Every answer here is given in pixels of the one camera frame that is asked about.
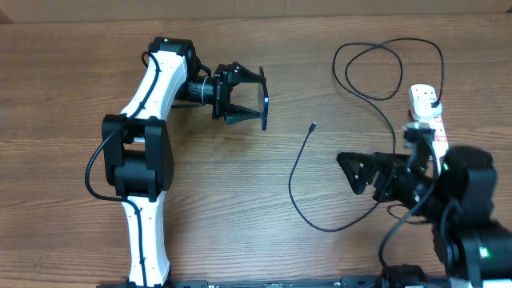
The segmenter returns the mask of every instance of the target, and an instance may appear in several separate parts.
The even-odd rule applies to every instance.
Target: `wooden table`
[[[155,36],[194,41],[203,63],[238,61],[265,67],[268,131],[259,121],[226,126],[211,107],[169,117],[176,162],[165,204],[167,253],[175,280],[338,278],[377,274],[378,245],[396,222],[381,205],[343,232],[316,231],[290,203],[287,181],[312,121],[294,176],[303,212],[334,228],[374,201],[351,193],[335,161],[340,151],[391,150],[380,116],[342,91],[331,61],[346,42],[426,38],[446,59],[443,119],[452,145],[491,152],[499,174],[494,216],[512,228],[512,17],[510,14],[409,15],[111,22],[0,26],[0,286],[91,287],[121,282],[130,271],[121,205],[92,198],[84,169],[101,141],[105,114],[128,103],[145,73],[140,53]],[[404,62],[403,88],[378,102],[402,148],[409,121],[407,88],[439,87],[436,51],[425,44],[390,45]],[[338,69],[359,48],[340,53]],[[350,69],[365,92],[388,95],[398,64],[375,51]],[[256,86],[236,87],[233,103],[256,108]],[[93,186],[113,195],[102,156]],[[429,226],[404,226],[386,248],[388,263],[443,268]]]

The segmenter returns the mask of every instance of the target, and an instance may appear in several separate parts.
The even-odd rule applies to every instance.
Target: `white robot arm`
[[[211,104],[212,118],[224,117],[226,124],[260,118],[265,130],[269,98],[262,68],[258,75],[233,62],[219,65],[212,76],[201,65],[190,40],[158,37],[150,44],[148,54],[147,72],[135,96],[120,115],[107,115],[103,119],[100,147],[104,150],[107,181],[115,186],[116,195],[121,196],[118,200],[128,221],[132,261],[127,285],[164,287],[170,281],[163,203],[174,172],[166,128],[171,108]],[[208,75],[198,75],[200,70]],[[233,87],[241,82],[260,84],[260,111],[230,103]],[[199,104],[173,106],[175,99]],[[144,100],[144,107],[139,109]],[[144,142],[145,151],[129,150],[127,144],[132,142]]]

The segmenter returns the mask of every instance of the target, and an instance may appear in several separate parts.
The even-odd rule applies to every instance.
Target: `cable tip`
[[[316,122],[311,123],[311,126],[310,126],[310,133],[314,131],[314,128],[316,128],[316,126],[317,126],[317,123],[316,123]]]

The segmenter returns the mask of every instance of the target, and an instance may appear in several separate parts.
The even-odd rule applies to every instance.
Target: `white power strip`
[[[436,155],[438,171],[441,171],[442,158],[449,149],[448,139],[446,138],[445,127],[442,124],[441,112],[442,104],[432,107],[432,103],[437,101],[435,89],[426,84],[412,85],[409,89],[410,113],[414,120],[429,124],[431,129],[435,130],[432,147]]]

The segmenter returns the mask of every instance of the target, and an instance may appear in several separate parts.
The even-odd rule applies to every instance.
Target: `white power adapter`
[[[441,115],[442,104],[432,107],[432,103],[436,102],[435,89],[427,84],[415,84],[409,89],[410,113],[414,120],[425,121]]]

